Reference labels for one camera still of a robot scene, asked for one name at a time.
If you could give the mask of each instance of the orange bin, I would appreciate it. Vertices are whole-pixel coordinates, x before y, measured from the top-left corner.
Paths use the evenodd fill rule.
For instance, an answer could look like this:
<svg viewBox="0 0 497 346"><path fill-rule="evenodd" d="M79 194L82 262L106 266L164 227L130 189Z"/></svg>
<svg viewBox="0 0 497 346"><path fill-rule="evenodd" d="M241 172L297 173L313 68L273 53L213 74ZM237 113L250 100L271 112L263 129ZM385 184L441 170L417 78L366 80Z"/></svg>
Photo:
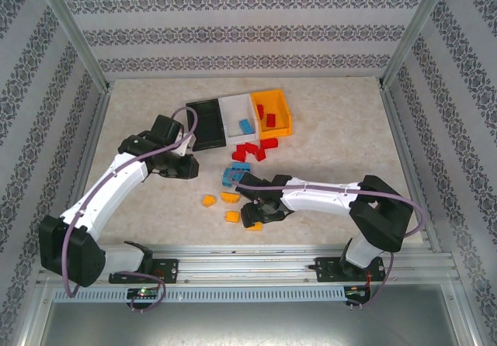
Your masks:
<svg viewBox="0 0 497 346"><path fill-rule="evenodd" d="M257 123L259 125L259 138L269 139L292 135L292 115L288 109L287 100L280 89L267 92L253 92L252 104L254 105ZM264 106L264 117L261 119L257 113L257 105ZM267 127L266 117L268 113L276 115L275 127Z"/></svg>

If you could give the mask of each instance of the aluminum frame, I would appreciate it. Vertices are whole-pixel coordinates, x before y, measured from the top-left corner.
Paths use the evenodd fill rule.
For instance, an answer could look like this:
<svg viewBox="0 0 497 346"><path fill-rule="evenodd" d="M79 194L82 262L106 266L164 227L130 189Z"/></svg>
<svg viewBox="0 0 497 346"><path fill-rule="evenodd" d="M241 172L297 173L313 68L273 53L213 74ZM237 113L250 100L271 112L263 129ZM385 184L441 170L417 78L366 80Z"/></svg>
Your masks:
<svg viewBox="0 0 497 346"><path fill-rule="evenodd" d="M424 200L415 176L412 161L408 155L405 139L401 135L391 96L379 86L385 112L394 138L395 146L404 172L411 197L422 206ZM82 172L78 175L77 192L74 199L79 199L84 192L86 179L96 151L99 133L110 92L99 107L97 120L92 128L92 141L85 154ZM481 337L463 290L460 276L451 253L442 253L431 220L427 222L426 232L422 232L421 246L405 247L395 255L395 264L387 285L440 285L443 297L457 340L461 345L481 345ZM234 246L150 246L156 258L179 259L178 282L168 285L174 288L197 288L203 291L233 288L325 288L329 283L319 283L316 274L307 270L307 265L314 263L314 258L323 256L338 257L344 245L328 246L271 246L271 245L234 245ZM384 257L388 266L390 259ZM337 282L332 285L343 286L354 283ZM99 278L95 289L128 288L129 285L111 285L107 278ZM40 270L33 298L26 311L25 321L20 330L17 345L40 344L43 332L49 320L50 308L56 291L63 288L59 275Z"/></svg>
<svg viewBox="0 0 497 346"><path fill-rule="evenodd" d="M105 92L109 82L65 0L47 0L47 2L92 76L99 92Z"/></svg>
<svg viewBox="0 0 497 346"><path fill-rule="evenodd" d="M381 76L381 80L384 86L390 86L392 81L395 79L395 75L398 70L404 63L405 58L408 56L411 51L411 47L418 38L421 29L424 27L426 20L429 18L429 14L431 13L433 7L435 6L438 0L421 0L418 8L416 9L414 16L411 19L407 29L397 47L395 48L394 53L392 54L390 60L388 61L388 65L385 68L385 72L383 76Z"/></svg>

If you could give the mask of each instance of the wall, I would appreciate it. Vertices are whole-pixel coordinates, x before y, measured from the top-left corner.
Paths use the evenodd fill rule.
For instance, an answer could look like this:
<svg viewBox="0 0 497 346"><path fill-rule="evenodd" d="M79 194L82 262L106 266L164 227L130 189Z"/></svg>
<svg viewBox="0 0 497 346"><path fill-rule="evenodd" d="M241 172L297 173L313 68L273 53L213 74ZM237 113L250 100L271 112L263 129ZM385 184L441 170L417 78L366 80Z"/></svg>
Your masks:
<svg viewBox="0 0 497 346"><path fill-rule="evenodd" d="M391 85L445 251L497 344L496 0L439 0Z"/></svg>
<svg viewBox="0 0 497 346"><path fill-rule="evenodd" d="M99 92L45 0L0 1L0 345L38 263L37 225L75 187Z"/></svg>
<svg viewBox="0 0 497 346"><path fill-rule="evenodd" d="M66 0L109 80L381 76L420 0Z"/></svg>

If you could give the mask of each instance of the metal floor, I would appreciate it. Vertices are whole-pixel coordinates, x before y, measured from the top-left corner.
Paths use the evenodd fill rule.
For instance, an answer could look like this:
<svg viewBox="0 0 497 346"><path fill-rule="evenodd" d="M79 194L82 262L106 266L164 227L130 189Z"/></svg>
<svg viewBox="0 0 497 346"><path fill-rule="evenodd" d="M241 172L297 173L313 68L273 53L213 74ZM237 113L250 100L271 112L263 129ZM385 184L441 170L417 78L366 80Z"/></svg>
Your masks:
<svg viewBox="0 0 497 346"><path fill-rule="evenodd" d="M343 303L54 303L43 345L401 346L457 344L439 285L392 285L363 311Z"/></svg>

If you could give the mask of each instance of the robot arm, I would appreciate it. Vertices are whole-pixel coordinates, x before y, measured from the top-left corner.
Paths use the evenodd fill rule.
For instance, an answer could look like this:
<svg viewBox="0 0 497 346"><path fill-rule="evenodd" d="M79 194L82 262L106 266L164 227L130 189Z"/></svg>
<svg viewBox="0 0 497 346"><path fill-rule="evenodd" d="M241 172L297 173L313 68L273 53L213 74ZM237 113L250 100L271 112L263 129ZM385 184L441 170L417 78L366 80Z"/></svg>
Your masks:
<svg viewBox="0 0 497 346"><path fill-rule="evenodd" d="M276 186L280 189L251 190L245 189L244 185ZM329 190L333 188L351 192ZM244 173L236 188L236 191L252 201L242 207L242 221L246 228L254 226L256 222L284 220L298 210L315 210L352 217L360 234L347 244L340 261L341 273L349 277L362 273L384 251L400 251L413 211L412 206L401 201L361 195L357 193L360 190L398 195L394 189L373 175L367 175L359 183L333 185L306 182L289 175L277 175L272 182L268 182Z"/></svg>
<svg viewBox="0 0 497 346"><path fill-rule="evenodd" d="M185 140L174 150L142 161L135 161L120 172L119 166L136 157L173 144L183 138L184 128L174 119L159 115L150 131L128 137L120 145L119 154L97 183L59 218L46 216L40 223L40 256L45 268L61 274L61 251L68 224L80 213L68 248L69 279L81 286L91 285L100 275L129 271L149 274L152 253L132 242L118 246L100 247L96 242L104 226L131 190L156 171L166 178L191 179L198 175L199 165L193 155L186 154L194 137ZM110 173L115 175L91 198L97 185ZM82 204L88 199L85 212Z"/></svg>

